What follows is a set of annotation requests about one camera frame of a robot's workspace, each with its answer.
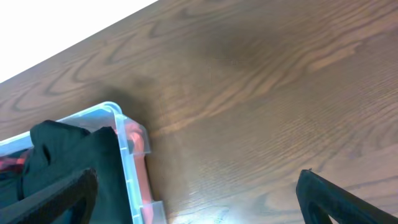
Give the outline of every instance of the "wood grain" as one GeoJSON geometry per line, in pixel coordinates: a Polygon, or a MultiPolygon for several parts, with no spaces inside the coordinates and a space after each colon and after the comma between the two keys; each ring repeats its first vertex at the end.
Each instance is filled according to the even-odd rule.
{"type": "Polygon", "coordinates": [[[111,100],[170,223],[303,223],[308,168],[397,215],[397,73],[397,1],[164,0],[0,84],[0,139],[111,100]]]}

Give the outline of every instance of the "folded black cloth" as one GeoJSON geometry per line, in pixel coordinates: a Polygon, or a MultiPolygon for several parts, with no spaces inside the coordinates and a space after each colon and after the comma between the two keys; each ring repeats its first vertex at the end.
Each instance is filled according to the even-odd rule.
{"type": "Polygon", "coordinates": [[[98,194],[90,223],[132,223],[118,138],[112,128],[90,133],[83,128],[44,121],[30,130],[30,137],[34,149],[21,177],[16,184],[4,183],[10,188],[16,185],[19,200],[72,172],[90,167],[98,176],[98,194]]]}

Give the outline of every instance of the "clear plastic box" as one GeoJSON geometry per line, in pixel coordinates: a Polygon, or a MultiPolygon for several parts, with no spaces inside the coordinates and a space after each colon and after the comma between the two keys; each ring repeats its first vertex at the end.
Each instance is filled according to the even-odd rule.
{"type": "MultiPolygon", "coordinates": [[[[133,223],[167,222],[163,203],[153,201],[150,192],[144,160],[150,146],[143,126],[123,115],[119,105],[113,102],[100,103],[58,121],[91,132],[112,127],[118,135],[133,223]]],[[[29,132],[22,133],[0,142],[0,157],[32,147],[29,132]]]]}

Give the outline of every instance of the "black object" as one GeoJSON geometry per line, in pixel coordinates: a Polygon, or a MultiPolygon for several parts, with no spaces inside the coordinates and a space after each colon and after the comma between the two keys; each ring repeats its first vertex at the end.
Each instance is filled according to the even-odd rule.
{"type": "Polygon", "coordinates": [[[93,169],[76,172],[0,210],[0,223],[52,223],[71,210],[70,223],[89,223],[97,194],[93,169]]]}
{"type": "Polygon", "coordinates": [[[309,170],[302,170],[296,194],[306,224],[398,223],[398,218],[355,197],[309,170]]]}

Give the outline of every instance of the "white wall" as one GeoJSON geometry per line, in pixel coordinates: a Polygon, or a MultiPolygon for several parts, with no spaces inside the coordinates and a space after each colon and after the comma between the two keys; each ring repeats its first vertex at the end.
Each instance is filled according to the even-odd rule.
{"type": "Polygon", "coordinates": [[[155,1],[1,1],[0,83],[155,1]]]}

